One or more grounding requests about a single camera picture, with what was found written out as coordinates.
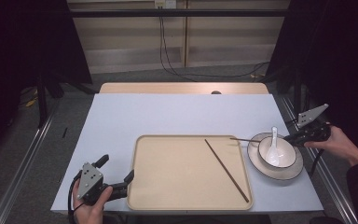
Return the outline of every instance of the cable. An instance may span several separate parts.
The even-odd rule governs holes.
[[[196,82],[196,80],[193,80],[191,78],[188,77],[183,77],[181,75],[179,75],[171,66],[171,62],[170,62],[170,57],[168,57],[168,51],[167,51],[167,43],[165,41],[165,27],[164,27],[164,20],[162,19],[162,17],[159,18],[159,33],[160,33],[160,41],[159,41],[159,59],[161,61],[161,65],[164,68],[164,70],[172,75],[176,75],[178,77],[187,79],[189,81],[193,81]],[[165,66],[164,66],[164,62],[162,61],[162,44],[164,43],[164,48],[165,48],[165,56],[167,58],[168,61],[168,65],[170,66],[172,72],[170,70],[168,70]]]
[[[263,62],[263,63],[257,63],[254,66],[254,69],[251,72],[245,73],[245,74],[239,74],[239,75],[235,75],[235,76],[216,76],[216,75],[206,75],[206,74],[191,74],[191,73],[186,73],[186,74],[179,74],[177,73],[170,62],[170,57],[168,56],[168,51],[167,51],[167,44],[166,44],[166,40],[165,40],[165,27],[164,27],[164,20],[162,17],[159,17],[159,28],[160,28],[160,46],[159,46],[159,58],[161,61],[161,65],[164,68],[164,70],[172,75],[193,81],[193,82],[197,82],[194,79],[191,79],[189,77],[185,77],[185,76],[192,76],[192,77],[222,77],[222,78],[234,78],[234,77],[246,77],[246,76],[250,76],[252,73],[255,73],[257,70],[259,70],[260,68],[262,68],[265,64],[269,64],[269,62]],[[164,62],[162,61],[162,45],[164,45],[164,50],[165,50],[165,56],[167,58],[168,61],[168,65],[170,66],[171,70],[168,70],[165,65]]]
[[[75,222],[75,211],[72,210],[72,191],[74,190],[75,182],[78,179],[80,179],[80,177],[81,177],[81,172],[82,171],[79,170],[77,175],[74,177],[74,180],[72,180],[71,187],[69,187],[69,193],[68,193],[68,219],[69,219],[69,223],[71,223],[71,224],[76,224],[76,222]]]
[[[318,164],[318,161],[321,158],[322,154],[324,154],[324,149],[320,149],[318,154],[316,155],[315,160],[312,164],[312,168],[310,169],[310,176],[313,176],[313,173],[315,173],[316,165]]]
[[[260,80],[258,80],[258,82],[270,83],[270,82],[276,80],[284,71],[286,71],[288,69],[289,69],[289,67],[287,67],[287,66],[281,66],[278,69],[276,69],[275,71],[271,72],[268,76],[265,76],[265,77],[261,78]]]
[[[83,204],[84,204],[84,203],[81,203],[77,208],[75,208],[75,209],[74,209],[74,213],[75,213],[75,211],[76,211],[79,207],[81,207]]]

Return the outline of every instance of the tray rim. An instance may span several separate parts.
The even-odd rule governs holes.
[[[188,208],[188,209],[164,209],[164,208],[152,208],[152,209],[145,209],[145,208],[134,208],[133,206],[131,206],[130,202],[129,202],[129,198],[127,197],[127,206],[134,211],[192,211],[192,212],[199,212],[199,211],[248,211],[249,209],[251,209],[254,205],[254,195],[253,195],[253,191],[252,191],[252,187],[250,184],[250,178],[249,178],[249,174],[246,168],[246,161],[245,161],[245,155],[243,154],[243,149],[241,147],[241,142],[239,140],[236,140],[237,137],[233,134],[142,134],[140,135],[134,144],[134,150],[132,152],[132,160],[131,160],[131,169],[133,169],[134,166],[134,162],[135,162],[135,153],[136,153],[136,148],[138,146],[139,141],[141,141],[143,138],[146,137],[180,137],[180,138],[186,138],[186,137],[194,137],[194,138],[207,138],[207,137],[225,137],[227,138],[227,140],[230,141],[235,141],[237,143],[238,149],[241,153],[241,165],[243,166],[243,171],[245,174],[245,180],[246,180],[246,185],[247,188],[249,189],[249,194],[250,195],[246,195],[249,198],[248,202],[248,206],[245,209],[235,209],[235,208],[218,208],[218,209],[196,209],[196,208]],[[129,196],[130,196],[130,192],[131,192],[131,185],[129,184]]]

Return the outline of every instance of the white table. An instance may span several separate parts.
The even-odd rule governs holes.
[[[110,161],[100,169],[104,182],[122,182],[131,169],[135,141],[141,135],[232,134],[251,138],[270,131],[271,126],[278,127],[282,135],[288,134],[270,94],[97,94],[51,210],[66,212],[68,188],[86,161],[94,162],[109,154]],[[252,165],[246,146],[242,144],[243,157],[255,202],[251,209],[241,213],[323,210],[305,169],[292,180],[271,179]],[[126,199],[107,203],[105,210],[134,215],[145,213],[130,210]],[[182,213],[189,214],[188,211],[164,212]],[[191,213],[230,214],[229,211]]]

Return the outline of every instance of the white ceramic spoon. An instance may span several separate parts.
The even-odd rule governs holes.
[[[279,166],[277,135],[278,135],[278,129],[276,127],[272,127],[272,142],[271,142],[271,146],[267,151],[266,161],[273,166]]]

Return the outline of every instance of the human hand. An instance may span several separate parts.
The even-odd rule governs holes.
[[[336,126],[330,126],[331,135],[324,142],[306,142],[304,147],[325,149],[347,160],[351,166],[358,164],[358,147]]]
[[[113,188],[106,188],[98,199],[97,203],[93,206],[83,204],[83,200],[76,197],[79,190],[80,180],[78,179],[75,182],[74,190],[72,194],[75,217],[77,223],[79,224],[102,224],[103,223],[103,206],[109,200],[110,195],[112,194]]]

